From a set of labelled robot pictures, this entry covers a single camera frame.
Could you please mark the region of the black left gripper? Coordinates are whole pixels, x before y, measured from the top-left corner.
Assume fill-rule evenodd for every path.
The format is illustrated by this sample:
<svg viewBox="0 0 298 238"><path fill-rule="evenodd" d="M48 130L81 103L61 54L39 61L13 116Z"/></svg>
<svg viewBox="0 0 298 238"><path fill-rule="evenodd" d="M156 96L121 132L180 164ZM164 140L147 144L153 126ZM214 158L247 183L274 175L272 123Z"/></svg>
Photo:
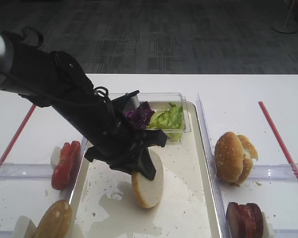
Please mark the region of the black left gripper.
<svg viewBox="0 0 298 238"><path fill-rule="evenodd" d="M127 121L123 121L117 130L93 125L86 138L93 145L84 156L89 162L100 160L110 169L127 174L140 172L148 180L154 180L156 174L148 148L164 147L167 141L161 129L135 129Z"/></svg>

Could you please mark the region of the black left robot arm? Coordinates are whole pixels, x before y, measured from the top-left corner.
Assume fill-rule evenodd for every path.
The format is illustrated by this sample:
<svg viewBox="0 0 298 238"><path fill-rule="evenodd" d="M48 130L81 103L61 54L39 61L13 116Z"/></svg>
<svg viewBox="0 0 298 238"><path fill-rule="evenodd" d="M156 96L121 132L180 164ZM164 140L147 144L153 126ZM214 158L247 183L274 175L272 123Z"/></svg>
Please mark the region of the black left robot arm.
<svg viewBox="0 0 298 238"><path fill-rule="evenodd" d="M73 58L63 51L40 50L43 35L35 46L21 34L0 32L0 90L16 93L39 107L53 107L91 144L89 161L106 162L112 170L139 172L148 180L157 173L149 155L152 146L164 147L167 137L158 130L136 128L124 110L138 92L110 99L103 86L95 87Z"/></svg>

